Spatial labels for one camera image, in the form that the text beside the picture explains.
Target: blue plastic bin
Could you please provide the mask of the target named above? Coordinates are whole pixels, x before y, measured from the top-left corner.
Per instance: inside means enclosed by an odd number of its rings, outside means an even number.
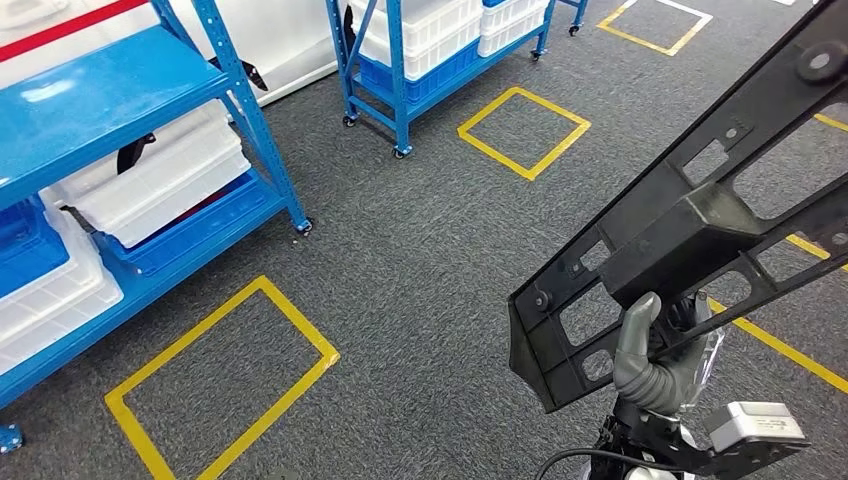
[[[469,65],[480,58],[477,55],[479,43],[480,39],[477,38],[414,82],[404,79],[406,82],[406,101],[412,105],[421,102],[439,87],[449,83],[462,70],[468,68]],[[366,89],[385,90],[387,92],[393,90],[391,67],[360,55],[359,73],[362,76],[362,86]]]
[[[44,218],[44,204],[38,195],[0,210],[0,297],[69,258],[62,238]]]
[[[134,265],[145,276],[158,272],[177,258],[194,249],[210,236],[227,228],[245,213],[269,201],[256,170],[250,169],[219,192],[219,198],[203,206],[185,219],[176,220],[132,248],[125,248],[117,238],[96,232],[99,244],[116,258]]]

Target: blue shelf board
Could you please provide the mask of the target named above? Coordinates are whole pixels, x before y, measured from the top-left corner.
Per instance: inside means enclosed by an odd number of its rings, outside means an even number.
[[[25,391],[59,370],[71,359],[94,345],[144,307],[164,295],[210,260],[220,255],[271,217],[287,203],[266,182],[261,182],[269,201],[241,217],[229,229],[210,237],[191,255],[180,257],[156,274],[145,277],[101,249],[103,262],[124,292],[124,299],[100,316],[62,337],[56,343],[30,357],[0,376],[0,408],[12,403]]]
[[[155,26],[0,90],[0,209],[225,95],[229,81]]]
[[[435,104],[444,100],[448,95],[456,92],[457,90],[468,84],[468,82],[476,78],[478,75],[491,68],[492,65],[501,61],[505,56],[515,51],[518,47],[526,43],[528,40],[542,33],[546,28],[548,28],[548,23],[549,22],[545,22],[542,25],[534,28],[532,31],[530,31],[523,37],[498,50],[498,52],[493,55],[490,55],[488,57],[479,57],[477,60],[474,61],[474,63],[463,69],[462,73],[457,75],[456,78],[453,79],[453,81],[433,91],[430,95],[421,99],[421,101],[419,101],[415,105],[406,105],[405,107],[395,106],[394,95],[392,94],[392,92],[379,87],[366,87],[362,84],[362,77],[358,73],[353,76],[353,81],[358,87],[361,87],[363,90],[366,90],[367,92],[371,93],[383,103],[393,108],[406,108],[407,117],[410,121],[412,121],[413,119],[419,117],[424,112],[432,108]]]

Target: yellow floor marking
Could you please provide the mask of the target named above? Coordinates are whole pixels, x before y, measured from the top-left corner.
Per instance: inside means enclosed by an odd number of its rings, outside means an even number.
[[[247,448],[255,442],[262,433],[265,432],[280,416],[297,400],[303,393],[318,380],[334,363],[339,360],[339,352],[321,335],[321,333],[309,323],[309,320],[280,292],[277,287],[268,280],[264,275],[250,282],[240,292],[232,298],[224,302],[211,315],[198,323],[188,333],[183,335],[176,342],[171,344],[162,353],[157,355],[147,365],[141,367],[137,372],[130,375],[114,390],[107,393],[105,396],[106,405],[111,410],[115,419],[118,421],[124,434],[129,439],[132,446],[135,448],[138,456],[141,457],[147,469],[153,475],[155,480],[174,480],[173,471],[171,471],[165,459],[159,453],[159,450],[153,445],[150,437],[144,431],[138,419],[133,415],[132,411],[127,408],[124,403],[124,396],[127,395],[133,388],[137,387],[141,382],[153,375],[157,370],[162,368],[167,362],[173,359],[177,354],[188,347],[192,342],[200,338],[210,328],[215,326],[226,314],[231,312],[235,307],[244,302],[253,293],[261,290],[271,299],[272,302],[279,308],[286,318],[300,330],[312,345],[321,353],[321,359],[316,363],[297,383],[294,384],[283,396],[274,403],[271,408],[262,414],[253,425],[235,441],[227,447],[209,467],[206,468],[197,478],[198,480],[211,480],[218,478]]]
[[[660,3],[668,5],[670,7],[674,7],[678,10],[683,10],[684,12],[691,13],[692,15],[699,17],[699,20],[698,20],[697,23],[695,23],[695,26],[690,28],[689,31],[686,32],[683,35],[683,37],[681,37],[680,40],[678,40],[674,45],[672,45],[669,48],[661,47],[657,44],[648,42],[646,40],[642,40],[639,37],[635,37],[633,35],[630,35],[629,33],[622,32],[621,30],[610,26],[610,23],[612,23],[616,18],[618,18],[622,13],[624,13],[625,10],[627,10],[628,8],[633,6],[633,4],[636,3],[636,1],[637,0],[627,0],[627,2],[624,3],[624,5],[618,7],[614,12],[612,12],[612,14],[610,14],[610,16],[601,20],[601,23],[598,24],[598,28],[600,28],[602,30],[606,30],[606,31],[612,33],[613,35],[618,35],[621,38],[630,40],[631,42],[638,43],[639,45],[642,45],[643,47],[648,47],[651,50],[656,50],[657,52],[664,53],[664,54],[666,54],[670,57],[673,57],[674,54],[679,52],[680,49],[683,48],[684,45],[689,43],[689,40],[692,40],[692,37],[694,37],[696,33],[701,31],[701,29],[704,28],[704,26],[706,24],[708,24],[710,22],[710,20],[713,19],[712,15],[709,15],[709,14],[706,14],[706,13],[703,13],[703,12],[699,12],[698,10],[695,10],[694,8],[686,7],[686,6],[681,5],[679,3],[672,2],[671,0],[656,0]]]
[[[836,127],[840,130],[844,130],[844,131],[848,132],[848,124],[846,124],[846,123],[842,123],[839,120],[835,120],[833,118],[830,118],[827,115],[822,115],[821,113],[817,113],[817,114],[813,115],[813,117],[816,120],[824,123],[825,125],[830,125],[831,127]]]
[[[565,139],[563,139],[556,147],[554,147],[553,150],[548,152],[541,160],[539,160],[539,162],[536,163],[536,165],[534,165],[532,168],[529,168],[529,169],[524,168],[523,166],[521,166],[517,162],[513,161],[512,159],[510,159],[506,155],[504,155],[501,152],[490,147],[489,145],[487,145],[486,143],[484,143],[483,141],[481,141],[480,139],[478,139],[474,135],[471,135],[471,133],[470,133],[471,128],[473,128],[475,125],[480,123],[480,121],[482,121],[484,118],[486,118],[487,115],[492,113],[496,108],[503,105],[504,102],[506,102],[507,100],[512,98],[514,95],[521,95],[523,97],[526,97],[526,98],[538,103],[539,105],[542,105],[543,107],[545,107],[549,110],[552,110],[555,113],[558,113],[558,114],[562,115],[563,117],[565,117],[565,118],[567,118],[567,119],[569,119],[572,122],[577,124],[577,128],[575,128],[571,133],[569,133],[568,136],[566,136]],[[474,145],[481,152],[483,152],[486,155],[494,158],[495,160],[499,161],[500,163],[506,165],[507,167],[509,167],[515,173],[521,175],[522,177],[524,177],[527,180],[530,180],[532,182],[533,180],[536,179],[536,177],[540,173],[542,173],[543,170],[548,168],[554,162],[554,160],[557,159],[557,157],[562,155],[562,153],[565,152],[565,150],[568,149],[568,147],[570,147],[575,141],[577,141],[577,139],[580,138],[580,136],[583,135],[583,133],[585,133],[586,130],[588,130],[589,127],[591,127],[591,126],[592,126],[592,123],[589,122],[588,120],[586,120],[583,117],[580,117],[579,115],[576,115],[572,112],[569,112],[568,110],[560,107],[559,105],[556,105],[556,104],[554,104],[554,103],[552,103],[548,100],[545,100],[544,98],[542,98],[542,97],[540,97],[536,94],[528,92],[527,90],[524,90],[523,88],[512,87],[512,88],[508,89],[507,91],[505,91],[504,93],[502,93],[498,98],[494,99],[492,101],[492,103],[483,107],[482,110],[480,110],[473,117],[468,119],[468,121],[466,121],[465,123],[460,125],[459,128],[456,129],[456,131],[459,134],[459,138],[465,140],[466,142],[470,143],[471,145]]]
[[[709,298],[708,301],[709,301],[710,308],[715,313],[721,313],[721,312],[727,310],[727,308],[724,305],[720,304],[719,302],[715,301],[712,298]],[[762,328],[754,325],[750,320],[748,320],[744,317],[739,317],[739,318],[737,318],[736,320],[733,321],[733,324],[736,325],[737,327],[741,328],[742,330],[750,333],[757,340],[759,340],[759,341],[765,343],[766,345],[768,345],[769,347],[777,350],[777,352],[780,353],[781,355],[787,357],[788,359],[792,360],[793,362],[797,363],[798,365],[801,365],[805,369],[809,370],[810,372],[812,372],[814,375],[818,376],[819,378],[821,378],[825,382],[827,382],[827,383],[833,385],[834,387],[836,387],[837,389],[841,390],[843,393],[848,393],[848,380],[845,380],[844,378],[840,377],[839,375],[831,372],[826,367],[824,367],[822,364],[816,362],[815,360],[804,355],[803,353],[799,352],[798,350],[795,350],[794,348],[787,345],[782,340],[780,340],[779,338],[775,337],[774,335],[768,333],[767,331],[763,330]]]
[[[810,242],[804,240],[803,238],[799,237],[798,235],[795,235],[794,233],[792,235],[789,235],[788,237],[786,237],[786,240],[788,240],[790,243],[792,243],[796,247],[804,250],[805,252],[807,252],[809,254],[815,255],[815,256],[821,258],[822,260],[826,260],[826,259],[830,258],[830,253],[828,253],[827,250],[819,247],[818,245],[816,245],[814,243],[810,243]],[[842,270],[845,270],[846,272],[848,272],[848,265],[843,265]]]

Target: blue metal shelf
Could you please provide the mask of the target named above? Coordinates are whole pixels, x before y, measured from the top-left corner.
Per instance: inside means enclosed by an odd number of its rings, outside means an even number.
[[[283,210],[287,204],[286,199],[280,197],[265,182],[261,183],[264,185],[269,201],[241,217],[229,229],[210,237],[193,249],[190,254],[178,258],[152,276],[138,274],[134,267],[121,262],[111,255],[107,249],[101,248],[103,263],[115,276],[115,280],[124,292],[124,299],[100,316],[0,376],[0,408],[5,407],[22,393],[47,378],[200,267]]]
[[[474,61],[471,65],[465,68],[456,78],[451,81],[451,83],[445,85],[442,88],[435,90],[433,93],[422,99],[417,104],[406,105],[406,116],[409,121],[412,121],[422,115],[424,112],[432,108],[437,103],[441,102],[445,98],[447,98],[452,93],[456,92],[471,80],[474,80],[478,75],[485,72],[489,68],[491,68],[494,64],[498,63],[503,59],[503,57],[509,55],[513,51],[515,51],[518,47],[523,45],[525,42],[530,40],[531,38],[539,35],[542,31],[547,29],[548,26],[546,24],[542,24],[538,28],[535,28],[527,35],[519,38],[518,40],[510,43],[506,47],[500,49],[494,55],[490,55],[488,57],[478,57],[477,60]],[[359,77],[359,74],[355,74],[353,76],[353,81],[357,87],[361,87],[365,90],[368,90],[369,93],[380,99],[381,101],[392,104],[394,99],[392,98],[392,92],[379,89],[374,87],[366,87],[362,84],[362,80]]]
[[[220,68],[200,55],[168,0],[150,3],[159,26],[0,90],[0,209],[216,98],[265,166],[270,183],[260,182],[264,193],[254,193],[267,200],[146,276],[101,248],[124,299],[0,375],[0,408],[281,210],[297,230],[311,228],[215,1],[192,5]]]
[[[157,26],[0,90],[0,209],[224,95],[229,83]]]
[[[524,35],[522,38],[512,42],[500,51],[489,57],[478,58],[474,63],[463,69],[456,75],[451,82],[441,88],[431,92],[427,98],[419,100],[415,104],[408,102],[406,99],[406,78],[404,76],[404,56],[403,56],[403,35],[401,34],[401,1],[387,0],[386,14],[389,23],[389,45],[391,51],[391,71],[392,71],[392,88],[391,90],[366,85],[363,83],[359,74],[353,71],[354,64],[359,58],[359,47],[362,45],[362,39],[366,35],[368,23],[371,20],[371,15],[376,6],[377,0],[370,0],[368,7],[365,10],[362,19],[362,25],[358,29],[356,41],[352,46],[348,46],[348,41],[345,38],[342,18],[339,12],[338,0],[325,0],[327,4],[327,13],[330,18],[330,29],[333,33],[335,41],[336,59],[339,64],[339,76],[341,78],[342,94],[345,101],[345,124],[352,125],[359,117],[361,109],[368,115],[376,118],[395,132],[396,143],[394,145],[395,156],[403,157],[412,151],[412,146],[409,144],[409,124],[416,117],[420,116],[434,105],[445,99],[448,95],[459,90],[464,85],[468,84],[472,79],[488,70],[492,65],[499,62],[506,55],[512,53],[519,46],[531,40],[533,37],[538,37],[536,48],[531,52],[534,59],[538,59],[543,55],[545,44],[547,43],[548,30],[550,29],[551,17],[553,16],[554,6],[557,0],[549,0],[548,6],[545,9],[544,21],[541,26]],[[577,14],[574,18],[570,34],[574,34],[580,27],[583,21],[583,14],[589,0],[560,0],[568,5],[577,8]],[[391,117],[383,114],[372,105],[368,104],[364,99],[356,95],[356,89],[361,88],[374,97],[391,107],[393,113]]]

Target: stacked white bins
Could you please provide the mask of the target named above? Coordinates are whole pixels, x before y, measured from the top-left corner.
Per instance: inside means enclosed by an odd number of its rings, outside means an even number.
[[[0,298],[0,375],[123,299],[91,241],[66,212],[46,205],[68,261]]]
[[[350,0],[358,35],[368,0]],[[415,81],[480,36],[480,0],[401,0],[403,70]],[[377,2],[359,53],[391,66],[389,24],[384,0]]]
[[[477,53],[488,57],[542,25],[548,3],[549,0],[507,0],[484,8]]]
[[[117,155],[51,187],[91,226],[131,248],[250,168],[226,110],[214,100],[153,132],[135,166],[118,175]]]

